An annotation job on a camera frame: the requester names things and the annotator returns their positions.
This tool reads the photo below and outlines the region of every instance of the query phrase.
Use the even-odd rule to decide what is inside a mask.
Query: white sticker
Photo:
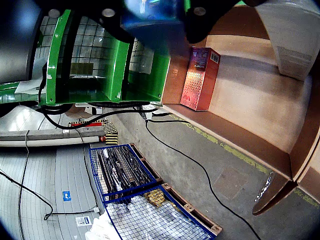
[[[75,221],[76,221],[76,225],[78,227],[92,225],[89,216],[78,216],[78,217],[75,218]]]

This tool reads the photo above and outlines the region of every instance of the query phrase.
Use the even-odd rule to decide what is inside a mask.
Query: green metal frame
[[[124,101],[160,102],[170,63],[169,56],[154,53],[151,73],[129,74]]]
[[[106,67],[105,80],[101,82],[102,92],[111,102],[120,102],[122,99],[122,82],[124,79],[126,59],[129,44],[114,39],[116,42],[115,58],[112,60],[111,66]]]
[[[109,43],[109,63],[105,65],[105,78],[79,79],[70,78],[63,81],[59,76],[61,63],[62,40],[67,25],[72,21],[72,12],[64,11],[58,19],[49,50],[46,72],[46,93],[41,95],[42,105],[88,102],[123,102],[123,101],[155,101],[162,97],[170,57],[154,54],[151,73],[129,72],[126,79],[127,89],[122,92],[126,60],[131,56],[129,44],[115,38]],[[0,84],[0,104],[37,101],[38,95],[17,93],[19,82]]]
[[[63,15],[59,17],[51,41],[46,71],[46,103],[48,105],[56,104],[56,82],[59,52],[70,12],[71,10],[67,9],[64,11]]]

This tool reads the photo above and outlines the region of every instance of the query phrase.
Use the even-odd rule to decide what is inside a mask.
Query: cardboard box
[[[207,111],[218,74],[220,55],[210,47],[193,47],[180,103]]]

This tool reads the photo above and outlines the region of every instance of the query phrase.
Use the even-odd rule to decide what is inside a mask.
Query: blue object
[[[121,27],[161,55],[189,55],[183,0],[124,0]]]
[[[71,201],[70,191],[63,191],[62,192],[63,201]]]

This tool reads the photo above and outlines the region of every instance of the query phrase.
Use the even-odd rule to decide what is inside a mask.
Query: concrete floor
[[[19,106],[15,120],[7,115],[0,119],[0,131],[50,129],[50,123],[37,112]],[[210,192],[204,171],[181,154],[156,141],[146,130],[145,121],[136,113],[111,116],[119,132],[119,144],[135,143],[146,159],[184,198],[223,227],[217,240],[255,240],[248,226],[223,208]],[[70,118],[62,115],[60,123]],[[319,239],[320,207],[302,191],[293,192],[260,216],[252,215],[255,199],[264,186],[270,170],[259,170],[182,123],[148,123],[159,139],[200,162],[208,171],[214,191],[220,200],[244,217],[263,240]]]

